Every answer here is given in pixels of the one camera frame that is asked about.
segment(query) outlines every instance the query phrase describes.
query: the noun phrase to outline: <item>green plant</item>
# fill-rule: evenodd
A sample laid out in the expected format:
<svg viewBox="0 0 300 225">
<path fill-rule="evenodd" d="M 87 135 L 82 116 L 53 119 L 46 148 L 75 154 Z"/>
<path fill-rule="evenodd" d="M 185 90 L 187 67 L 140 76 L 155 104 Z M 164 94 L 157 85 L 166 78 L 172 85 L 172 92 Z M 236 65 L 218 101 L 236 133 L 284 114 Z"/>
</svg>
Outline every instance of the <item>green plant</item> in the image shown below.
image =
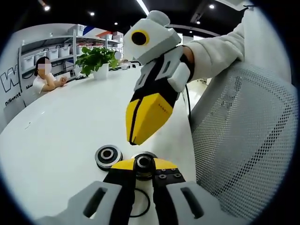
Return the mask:
<svg viewBox="0 0 300 225">
<path fill-rule="evenodd" d="M 107 48 L 93 48 L 90 50 L 82 48 L 83 54 L 77 58 L 76 64 L 82 67 L 82 74 L 90 75 L 93 71 L 98 71 L 103 64 L 109 63 L 109 66 L 115 68 L 118 60 L 114 57 L 114 51 Z"/>
</svg>

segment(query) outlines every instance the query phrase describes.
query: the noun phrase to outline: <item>white sleeve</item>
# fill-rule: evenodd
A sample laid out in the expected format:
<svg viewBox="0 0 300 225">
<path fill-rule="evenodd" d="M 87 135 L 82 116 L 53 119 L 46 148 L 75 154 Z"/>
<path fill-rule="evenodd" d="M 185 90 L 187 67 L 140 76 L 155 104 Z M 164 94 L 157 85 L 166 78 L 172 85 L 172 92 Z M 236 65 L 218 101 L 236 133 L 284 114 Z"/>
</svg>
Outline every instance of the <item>white sleeve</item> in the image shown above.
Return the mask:
<svg viewBox="0 0 300 225">
<path fill-rule="evenodd" d="M 37 94 L 40 94 L 44 85 L 45 83 L 39 81 L 38 79 L 34 79 L 32 87 Z"/>
<path fill-rule="evenodd" d="M 244 60 L 243 24 L 240 23 L 227 35 L 192 41 L 185 46 L 194 54 L 195 71 L 192 80 L 214 77 L 235 60 Z"/>
</svg>

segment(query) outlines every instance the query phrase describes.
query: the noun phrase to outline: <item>white shirt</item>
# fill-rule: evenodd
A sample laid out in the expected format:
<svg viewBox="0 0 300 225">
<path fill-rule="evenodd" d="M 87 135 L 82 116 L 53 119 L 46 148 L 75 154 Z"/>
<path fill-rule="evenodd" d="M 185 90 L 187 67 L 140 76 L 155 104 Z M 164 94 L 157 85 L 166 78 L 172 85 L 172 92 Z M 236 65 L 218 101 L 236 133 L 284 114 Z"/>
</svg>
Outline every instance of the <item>white shirt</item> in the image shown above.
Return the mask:
<svg viewBox="0 0 300 225">
<path fill-rule="evenodd" d="M 48 74 L 53 81 L 56 81 L 52 73 Z M 42 79 L 39 75 L 34 79 L 32 87 L 37 97 L 44 95 L 46 92 L 42 92 L 43 86 L 47 84 L 45 79 Z"/>
<path fill-rule="evenodd" d="M 291 83 L 291 66 L 272 25 L 257 7 L 245 11 L 242 22 L 227 35 L 186 44 L 195 59 L 193 80 L 211 78 L 235 60 L 276 72 Z"/>
</svg>

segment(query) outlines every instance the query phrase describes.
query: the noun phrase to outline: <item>gray gripper housing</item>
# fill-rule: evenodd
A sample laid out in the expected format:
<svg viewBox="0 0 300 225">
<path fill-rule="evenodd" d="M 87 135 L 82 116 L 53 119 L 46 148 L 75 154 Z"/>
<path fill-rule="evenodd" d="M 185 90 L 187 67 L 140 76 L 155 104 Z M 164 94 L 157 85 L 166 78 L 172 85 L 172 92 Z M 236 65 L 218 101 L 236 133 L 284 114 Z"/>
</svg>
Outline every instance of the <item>gray gripper housing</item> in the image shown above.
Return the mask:
<svg viewBox="0 0 300 225">
<path fill-rule="evenodd" d="M 158 60 L 163 60 L 164 62 L 155 80 L 164 77 L 171 78 L 175 70 L 177 69 L 178 65 L 180 64 L 180 58 L 182 57 L 182 54 L 183 54 L 183 46 L 178 46 L 165 53 L 163 55 L 164 56 L 163 58 L 155 59 L 147 63 L 146 65 L 144 65 L 141 69 L 141 76 L 136 82 L 135 91 L 144 86 L 149 76 L 149 73 L 151 72 L 155 64 L 158 62 Z"/>
<path fill-rule="evenodd" d="M 110 215 L 120 190 L 121 185 L 95 181 L 71 197 L 66 210 L 54 217 L 42 217 L 36 224 L 109 225 Z"/>
<path fill-rule="evenodd" d="M 178 225 L 245 225 L 243 218 L 223 212 L 218 199 L 195 182 L 166 186 L 175 206 Z"/>
</svg>

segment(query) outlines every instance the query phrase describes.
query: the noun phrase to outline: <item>mesh chair back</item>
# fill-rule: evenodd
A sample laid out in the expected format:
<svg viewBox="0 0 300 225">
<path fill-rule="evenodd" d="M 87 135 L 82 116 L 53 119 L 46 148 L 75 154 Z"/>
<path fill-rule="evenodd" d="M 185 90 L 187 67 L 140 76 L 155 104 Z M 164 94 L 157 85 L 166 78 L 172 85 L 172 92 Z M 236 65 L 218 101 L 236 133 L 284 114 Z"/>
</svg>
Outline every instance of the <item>mesh chair back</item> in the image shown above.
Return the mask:
<svg viewBox="0 0 300 225">
<path fill-rule="evenodd" d="M 296 96 L 273 72 L 240 62 L 193 109 L 197 183 L 229 214 L 253 220 L 278 189 L 296 141 Z"/>
</svg>

